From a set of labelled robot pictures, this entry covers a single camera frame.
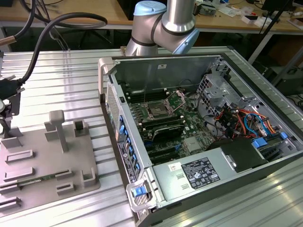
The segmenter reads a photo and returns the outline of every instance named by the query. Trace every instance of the power supply label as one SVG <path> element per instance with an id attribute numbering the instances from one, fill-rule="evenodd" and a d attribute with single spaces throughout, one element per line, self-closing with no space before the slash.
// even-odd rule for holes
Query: power supply label
<path id="1" fill-rule="evenodd" d="M 199 189 L 220 180 L 207 157 L 183 164 L 182 169 L 193 189 Z"/>

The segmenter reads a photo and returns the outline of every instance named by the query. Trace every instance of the aluminum extrusion table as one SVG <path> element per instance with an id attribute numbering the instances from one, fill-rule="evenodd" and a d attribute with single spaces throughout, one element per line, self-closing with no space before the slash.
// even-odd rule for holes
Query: aluminum extrusion table
<path id="1" fill-rule="evenodd" d="M 264 79 L 247 62 L 227 47 L 193 48 L 195 52 L 224 52 L 260 87 Z M 133 213 L 122 184 L 103 113 L 98 100 L 98 59 L 119 56 L 119 50 L 41 52 L 30 80 L 22 92 L 20 115 L 12 124 L 21 131 L 44 127 L 51 110 L 62 109 L 66 123 L 84 119 L 95 152 L 100 189 L 76 197 L 49 203 L 0 218 L 6 226 L 135 226 Z M 24 75 L 32 53 L 0 55 L 0 78 Z M 250 91 L 241 91 L 249 95 Z M 289 110 L 292 103 L 283 100 L 274 87 L 264 92 L 301 129 L 300 112 Z M 303 159 L 284 167 L 268 178 L 247 185 L 173 218 L 159 226 L 302 226 Z"/>

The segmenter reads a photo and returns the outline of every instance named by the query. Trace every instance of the desk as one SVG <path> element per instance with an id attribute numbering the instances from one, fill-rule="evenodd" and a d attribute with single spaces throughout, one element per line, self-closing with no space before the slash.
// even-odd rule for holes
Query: desk
<path id="1" fill-rule="evenodd" d="M 239 1 L 241 0 L 230 0 L 230 3 L 238 3 Z M 104 16 L 107 18 L 108 24 L 101 29 L 132 29 L 133 22 L 126 18 L 117 0 L 89 0 L 86 1 L 85 4 L 83 0 L 64 0 L 58 3 L 57 6 L 58 8 L 56 10 L 60 11 L 60 14 L 70 12 L 89 12 Z M 240 8 L 243 6 L 253 7 L 258 16 L 261 16 L 262 14 L 262 10 L 258 9 L 253 4 L 248 4 L 246 1 L 236 4 L 236 6 Z M 52 11 L 49 13 L 51 18 L 59 16 L 58 13 Z M 0 7 L 0 28 L 6 26 L 22 27 L 27 21 L 27 18 L 28 13 L 22 8 L 19 1 L 14 1 L 13 7 L 11 8 Z M 303 32 L 300 29 L 287 22 L 287 17 L 281 17 L 280 19 L 281 21 L 273 26 L 272 30 L 255 50 L 249 60 L 250 63 L 254 62 L 272 35 L 303 35 Z M 67 21 L 77 24 L 96 22 L 89 18 L 76 18 Z M 44 27 L 44 24 L 35 20 L 32 27 Z M 203 15 L 196 16 L 196 27 L 202 32 L 258 34 L 260 31 L 260 28 L 256 25 L 245 24 L 241 21 L 239 16 L 230 17 L 219 11 L 216 12 L 214 17 Z M 4 33 L 1 32 L 0 29 L 0 38 L 2 37 L 4 37 Z M 9 47 L 1 47 L 1 50 L 9 52 Z"/>

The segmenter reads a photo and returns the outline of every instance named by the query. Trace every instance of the white sticker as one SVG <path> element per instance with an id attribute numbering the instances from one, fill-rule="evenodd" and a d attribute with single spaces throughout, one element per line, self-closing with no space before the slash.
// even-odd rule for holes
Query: white sticker
<path id="1" fill-rule="evenodd" d="M 216 178 L 216 177 L 218 177 L 218 174 L 211 175 L 211 178 Z"/>
<path id="2" fill-rule="evenodd" d="M 161 69 L 166 69 L 166 64 L 165 65 L 158 65 L 158 69 L 161 70 Z"/>
<path id="3" fill-rule="evenodd" d="M 173 164 L 169 164 L 168 167 L 169 167 L 170 171 L 175 171 L 175 170 L 181 169 L 181 163 L 176 162 Z"/>

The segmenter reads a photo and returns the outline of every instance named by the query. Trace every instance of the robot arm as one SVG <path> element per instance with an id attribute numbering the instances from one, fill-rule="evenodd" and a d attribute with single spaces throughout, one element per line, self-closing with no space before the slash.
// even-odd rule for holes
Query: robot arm
<path id="1" fill-rule="evenodd" d="M 158 45 L 173 54 L 189 51 L 199 36 L 193 16 L 195 0 L 140 1 L 134 10 L 126 56 L 155 55 Z"/>

